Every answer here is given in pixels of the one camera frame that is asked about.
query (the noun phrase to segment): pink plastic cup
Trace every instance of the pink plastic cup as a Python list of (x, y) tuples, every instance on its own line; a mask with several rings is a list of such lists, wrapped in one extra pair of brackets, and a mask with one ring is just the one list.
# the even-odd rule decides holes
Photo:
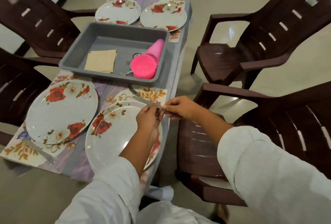
[(156, 73), (156, 63), (151, 56), (140, 55), (132, 59), (131, 70), (136, 78), (152, 79)]
[(145, 53), (146, 55), (149, 55), (154, 59), (156, 66), (159, 65), (163, 46), (164, 46), (164, 40), (158, 39), (151, 47), (148, 48), (148, 50)]

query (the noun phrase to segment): white shirt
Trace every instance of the white shirt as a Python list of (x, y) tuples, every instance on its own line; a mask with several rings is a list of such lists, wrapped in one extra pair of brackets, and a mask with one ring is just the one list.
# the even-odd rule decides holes
[[(217, 158), (234, 191), (270, 223), (331, 223), (331, 180), (259, 130), (229, 129), (218, 144)], [(141, 197), (135, 168), (118, 157), (77, 193), (56, 223), (212, 223), (168, 201), (138, 212)]]

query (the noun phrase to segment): floral plate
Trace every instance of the floral plate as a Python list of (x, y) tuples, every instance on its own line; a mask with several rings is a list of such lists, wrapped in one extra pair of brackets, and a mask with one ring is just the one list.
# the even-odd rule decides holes
[[(122, 101), (106, 107), (94, 118), (85, 140), (86, 156), (94, 172), (111, 162), (125, 148), (137, 130), (136, 116), (145, 106), (138, 101)], [(159, 132), (159, 139), (151, 150), (145, 169), (151, 165), (159, 151), (161, 124)]]
[(187, 14), (183, 9), (184, 4), (184, 2), (160, 0), (143, 10), (140, 22), (144, 27), (175, 31), (187, 20)]
[(141, 14), (135, 0), (112, 0), (103, 4), (95, 13), (95, 20), (128, 25), (134, 23)]
[(98, 95), (89, 82), (59, 82), (43, 91), (30, 106), (27, 132), (44, 144), (67, 142), (86, 128), (97, 107)]

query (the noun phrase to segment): gray plastic tray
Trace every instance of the gray plastic tray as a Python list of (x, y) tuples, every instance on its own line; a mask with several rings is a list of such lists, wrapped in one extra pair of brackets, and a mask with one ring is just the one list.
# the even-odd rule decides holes
[[(130, 84), (150, 84), (159, 78), (169, 36), (170, 33), (163, 29), (91, 22), (69, 48), (60, 61), (59, 67), (82, 76)], [(125, 76), (130, 71), (132, 55), (135, 53), (144, 54), (159, 38), (162, 38), (165, 43), (155, 77), (153, 79), (137, 79), (133, 75)], [(99, 50), (117, 50), (113, 73), (84, 70), (88, 53)]]

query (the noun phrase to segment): brown plastic chair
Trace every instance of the brown plastic chair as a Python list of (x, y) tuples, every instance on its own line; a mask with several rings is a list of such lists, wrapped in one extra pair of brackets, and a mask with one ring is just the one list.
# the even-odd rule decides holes
[[(224, 21), (250, 22), (234, 48), (209, 43), (216, 25)], [(263, 68), (286, 63), (297, 46), (330, 22), (331, 0), (270, 0), (255, 13), (212, 14), (191, 74), (199, 61), (209, 83), (241, 80), (249, 89)]]
[[(51, 84), (51, 80), (33, 67), (57, 66), (56, 60), (22, 58), (0, 48), (0, 122), (16, 126), (23, 123), (33, 100)], [(11, 135), (0, 132), (0, 144), (7, 145), (11, 138)]]
[(54, 58), (62, 58), (80, 34), (71, 18), (96, 12), (67, 11), (52, 0), (0, 0), (0, 9), (1, 24), (26, 40), (38, 56)]
[[(312, 164), (331, 179), (331, 82), (282, 97), (218, 84), (202, 85), (195, 101), (209, 108), (220, 95), (247, 99), (258, 104), (234, 122), (254, 126), (285, 151)], [(226, 180), (217, 161), (217, 148), (200, 126), (181, 120), (177, 140), (176, 177), (202, 200), (246, 206), (232, 190), (213, 187), (199, 177)]]

